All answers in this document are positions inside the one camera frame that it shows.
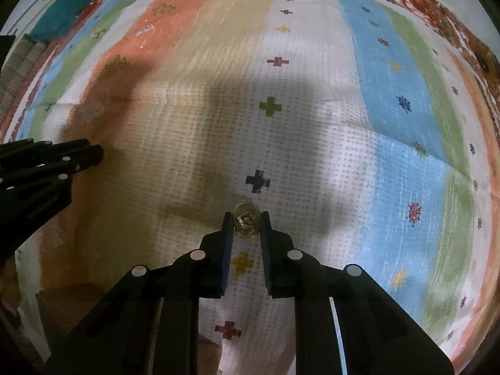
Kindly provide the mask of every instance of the yellow star print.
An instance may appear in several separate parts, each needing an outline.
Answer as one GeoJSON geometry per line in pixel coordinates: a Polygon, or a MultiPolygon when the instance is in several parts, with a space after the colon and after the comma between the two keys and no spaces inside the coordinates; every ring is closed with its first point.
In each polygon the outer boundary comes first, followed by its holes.
{"type": "Polygon", "coordinates": [[[393,61],[389,62],[389,65],[396,71],[401,73],[401,66],[399,66],[397,63],[394,63],[393,61]]]}
{"type": "Polygon", "coordinates": [[[400,288],[401,286],[404,285],[406,282],[406,276],[408,275],[408,272],[406,269],[401,269],[399,272],[396,272],[394,276],[392,277],[392,282],[391,286],[397,288],[400,288]]]}
{"type": "Polygon", "coordinates": [[[253,260],[248,259],[248,252],[240,252],[238,257],[231,261],[231,264],[236,267],[236,275],[243,275],[245,269],[253,268],[253,260]]]}
{"type": "Polygon", "coordinates": [[[290,32],[290,28],[287,28],[286,26],[282,25],[281,27],[277,27],[276,28],[276,31],[279,31],[279,32],[290,32]]]}

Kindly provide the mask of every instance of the small metallic object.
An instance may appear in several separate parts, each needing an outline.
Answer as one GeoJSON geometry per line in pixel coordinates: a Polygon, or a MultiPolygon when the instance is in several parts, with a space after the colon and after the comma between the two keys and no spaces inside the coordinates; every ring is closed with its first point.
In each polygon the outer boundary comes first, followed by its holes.
{"type": "Polygon", "coordinates": [[[240,201],[234,211],[234,233],[243,239],[255,238],[261,228],[258,209],[251,201],[240,201]]]}
{"type": "Polygon", "coordinates": [[[346,270],[347,270],[347,273],[349,275],[351,275],[352,277],[358,277],[363,273],[361,268],[357,265],[349,265],[346,270]]]}
{"type": "Polygon", "coordinates": [[[147,271],[148,270],[146,269],[146,267],[142,265],[137,265],[132,269],[132,275],[135,276],[136,278],[140,278],[143,277],[147,271]]]}
{"type": "Polygon", "coordinates": [[[204,259],[206,256],[205,252],[202,251],[201,249],[195,249],[193,252],[191,252],[190,257],[194,261],[201,261],[204,259]]]}
{"type": "Polygon", "coordinates": [[[291,251],[288,251],[287,257],[294,261],[298,261],[299,259],[302,259],[303,254],[298,249],[292,249],[291,251]]]}

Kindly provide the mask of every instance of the black cross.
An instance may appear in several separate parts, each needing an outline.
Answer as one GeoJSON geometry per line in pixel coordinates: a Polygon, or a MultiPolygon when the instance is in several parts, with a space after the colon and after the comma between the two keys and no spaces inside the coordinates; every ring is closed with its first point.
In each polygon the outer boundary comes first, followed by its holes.
{"type": "Polygon", "coordinates": [[[263,186],[266,188],[269,187],[271,183],[270,179],[264,179],[264,171],[263,170],[255,170],[255,176],[247,176],[247,181],[245,184],[252,185],[252,193],[261,193],[261,189],[263,186]]]}

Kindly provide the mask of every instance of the blue stripe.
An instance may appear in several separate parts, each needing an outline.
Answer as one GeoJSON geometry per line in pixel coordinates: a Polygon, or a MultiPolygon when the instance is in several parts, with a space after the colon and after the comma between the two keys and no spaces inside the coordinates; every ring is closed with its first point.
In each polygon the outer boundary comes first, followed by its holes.
{"type": "Polygon", "coordinates": [[[352,30],[359,84],[377,137],[373,198],[352,262],[363,266],[420,321],[442,229],[449,169],[443,138],[428,85],[384,8],[374,0],[340,2],[352,30]],[[390,66],[391,61],[401,73],[390,66]],[[411,111],[399,105],[398,96],[411,102],[411,111]],[[431,156],[419,156],[415,141],[431,156]],[[411,203],[422,207],[414,227],[408,219],[411,203]],[[402,269],[407,272],[406,283],[391,286],[394,274],[402,269]]]}
{"type": "Polygon", "coordinates": [[[76,35],[68,42],[64,50],[52,61],[50,69],[42,77],[40,83],[40,89],[36,92],[33,101],[29,104],[24,119],[22,120],[21,126],[17,131],[16,139],[24,139],[28,137],[29,130],[31,129],[33,117],[35,114],[35,109],[40,106],[47,104],[43,101],[45,93],[51,83],[55,80],[64,63],[64,59],[68,52],[73,48],[74,45],[78,44],[84,37],[87,37],[93,30],[94,26],[101,18],[109,12],[120,0],[106,0],[103,2],[101,7],[99,7],[96,12],[89,18],[85,25],[76,33],[76,35]]]}

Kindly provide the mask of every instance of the green cross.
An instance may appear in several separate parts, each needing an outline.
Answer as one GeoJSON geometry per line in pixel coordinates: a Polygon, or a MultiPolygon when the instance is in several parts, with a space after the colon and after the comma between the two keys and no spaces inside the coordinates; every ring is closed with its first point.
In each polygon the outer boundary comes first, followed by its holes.
{"type": "Polygon", "coordinates": [[[281,104],[276,104],[276,97],[269,96],[267,102],[261,101],[258,106],[261,110],[266,110],[266,117],[274,117],[275,111],[281,111],[281,104]]]}

